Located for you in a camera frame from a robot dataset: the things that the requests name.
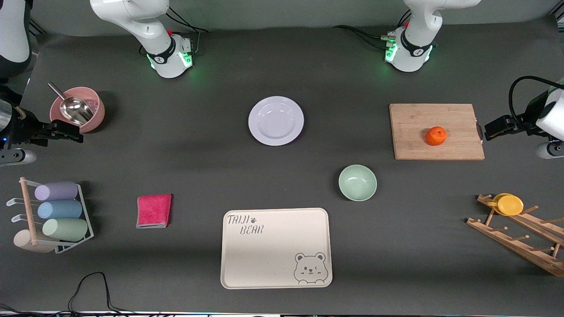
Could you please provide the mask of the wooden cutting board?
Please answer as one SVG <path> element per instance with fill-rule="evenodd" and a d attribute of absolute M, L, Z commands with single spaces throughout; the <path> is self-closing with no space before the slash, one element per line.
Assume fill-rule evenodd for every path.
<path fill-rule="evenodd" d="M 397 160 L 481 161 L 482 139 L 472 104 L 393 103 L 389 105 L 393 151 Z M 427 131 L 444 128 L 439 146 L 425 141 Z"/>

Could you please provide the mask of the white round plate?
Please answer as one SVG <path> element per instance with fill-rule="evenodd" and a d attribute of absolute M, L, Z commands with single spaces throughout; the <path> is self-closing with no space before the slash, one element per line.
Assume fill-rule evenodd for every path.
<path fill-rule="evenodd" d="M 270 96 L 252 107 L 248 116 L 251 135 L 266 146 L 284 146 L 304 129 L 304 113 L 290 98 Z"/>

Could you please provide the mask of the wooden peg drying rack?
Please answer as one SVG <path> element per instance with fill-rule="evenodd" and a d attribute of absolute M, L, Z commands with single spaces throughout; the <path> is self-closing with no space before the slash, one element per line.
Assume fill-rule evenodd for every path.
<path fill-rule="evenodd" d="M 495 196 L 478 195 L 476 197 L 477 202 L 490 210 L 487 218 L 485 221 L 468 218 L 465 223 L 551 275 L 564 278 L 564 217 L 555 219 L 538 218 L 532 215 L 534 211 L 538 210 L 538 205 L 528 208 L 524 206 L 524 211 L 518 215 L 501 215 L 496 213 L 490 205 Z M 514 221 L 534 235 L 546 239 L 551 245 L 549 247 L 530 246 L 526 242 L 530 235 L 510 236 L 509 233 L 506 233 L 507 226 L 492 227 L 491 221 L 496 215 Z"/>

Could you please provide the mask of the purple cup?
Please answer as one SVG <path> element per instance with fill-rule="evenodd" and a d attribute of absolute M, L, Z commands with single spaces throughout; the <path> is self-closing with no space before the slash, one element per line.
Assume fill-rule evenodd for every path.
<path fill-rule="evenodd" d="M 78 187 L 73 182 L 52 182 L 36 187 L 34 196 L 39 201 L 74 200 Z"/>

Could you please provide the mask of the orange fruit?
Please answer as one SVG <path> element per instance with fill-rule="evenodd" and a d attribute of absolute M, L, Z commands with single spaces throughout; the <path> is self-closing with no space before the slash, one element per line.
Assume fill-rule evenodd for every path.
<path fill-rule="evenodd" d="M 448 136 L 443 127 L 435 126 L 426 132 L 424 139 L 429 146 L 440 146 L 447 140 Z"/>

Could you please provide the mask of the pale green cup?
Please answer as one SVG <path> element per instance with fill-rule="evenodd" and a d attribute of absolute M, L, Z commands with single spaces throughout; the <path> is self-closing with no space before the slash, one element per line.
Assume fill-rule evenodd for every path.
<path fill-rule="evenodd" d="M 78 242 L 88 231 L 87 221 L 79 218 L 48 219 L 42 227 L 44 235 L 54 239 Z"/>

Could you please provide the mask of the blue cup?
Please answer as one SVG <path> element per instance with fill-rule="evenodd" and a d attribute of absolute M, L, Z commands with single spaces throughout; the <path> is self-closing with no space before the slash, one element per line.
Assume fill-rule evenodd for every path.
<path fill-rule="evenodd" d="M 82 203 L 77 200 L 46 201 L 38 207 L 37 214 L 42 219 L 79 218 Z"/>

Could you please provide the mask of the pink folded cloth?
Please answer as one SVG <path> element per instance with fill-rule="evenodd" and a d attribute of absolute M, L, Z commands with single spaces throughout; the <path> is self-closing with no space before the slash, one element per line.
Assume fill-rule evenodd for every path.
<path fill-rule="evenodd" d="M 137 229 L 167 228 L 171 214 L 173 195 L 139 196 L 137 198 Z"/>

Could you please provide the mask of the metal scoop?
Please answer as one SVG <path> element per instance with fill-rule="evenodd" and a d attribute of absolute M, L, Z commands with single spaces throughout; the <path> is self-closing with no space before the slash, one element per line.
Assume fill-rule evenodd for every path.
<path fill-rule="evenodd" d="M 48 82 L 48 86 L 62 99 L 59 110 L 67 120 L 82 126 L 93 118 L 93 111 L 85 100 L 75 96 L 67 96 L 52 82 Z"/>

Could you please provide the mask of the beige cup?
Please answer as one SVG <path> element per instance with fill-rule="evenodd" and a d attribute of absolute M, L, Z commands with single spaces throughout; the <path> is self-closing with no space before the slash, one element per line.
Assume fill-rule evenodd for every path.
<path fill-rule="evenodd" d="M 13 243 L 17 247 L 20 247 L 27 251 L 34 251 L 37 253 L 48 253 L 56 249 L 55 245 L 39 243 L 38 245 L 32 244 L 32 239 L 30 231 L 28 229 L 22 229 L 13 238 Z"/>

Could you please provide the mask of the cream tray with bear print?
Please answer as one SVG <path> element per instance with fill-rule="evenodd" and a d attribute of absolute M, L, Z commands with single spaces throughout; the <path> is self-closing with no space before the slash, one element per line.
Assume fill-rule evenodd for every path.
<path fill-rule="evenodd" d="M 224 288 L 324 288 L 332 279 L 330 222 L 324 209 L 231 210 L 224 215 Z"/>

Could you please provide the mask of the light green bowl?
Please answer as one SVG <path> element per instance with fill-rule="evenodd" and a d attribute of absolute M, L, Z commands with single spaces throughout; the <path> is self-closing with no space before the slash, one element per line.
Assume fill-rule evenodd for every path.
<path fill-rule="evenodd" d="M 338 177 L 341 193 L 351 201 L 369 200 L 376 192 L 378 181 L 375 173 L 364 165 L 349 165 Z"/>

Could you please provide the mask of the pink bowl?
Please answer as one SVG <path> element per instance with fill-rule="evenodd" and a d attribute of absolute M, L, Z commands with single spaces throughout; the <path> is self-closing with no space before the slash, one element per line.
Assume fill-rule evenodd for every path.
<path fill-rule="evenodd" d="M 86 124 L 81 125 L 79 127 L 79 131 L 82 134 L 92 132 L 95 129 L 97 129 L 98 126 L 101 125 L 105 117 L 105 105 L 96 91 L 87 87 L 76 87 L 66 90 L 65 95 L 76 96 L 85 100 L 85 102 L 88 104 L 90 109 L 93 111 L 93 118 L 90 121 L 88 121 Z M 69 121 L 67 118 L 65 118 L 62 112 L 60 112 L 59 107 L 61 102 L 62 99 L 58 97 L 51 104 L 51 108 L 49 112 L 50 120 L 51 121 L 61 120 L 67 122 L 68 124 L 76 125 L 72 121 Z"/>

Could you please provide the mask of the yellow cup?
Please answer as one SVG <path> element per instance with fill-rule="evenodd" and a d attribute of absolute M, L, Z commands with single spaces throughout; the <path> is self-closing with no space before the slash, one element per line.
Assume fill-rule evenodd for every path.
<path fill-rule="evenodd" d="M 505 216 L 518 215 L 524 211 L 523 201 L 511 193 L 500 193 L 490 203 L 496 213 Z"/>

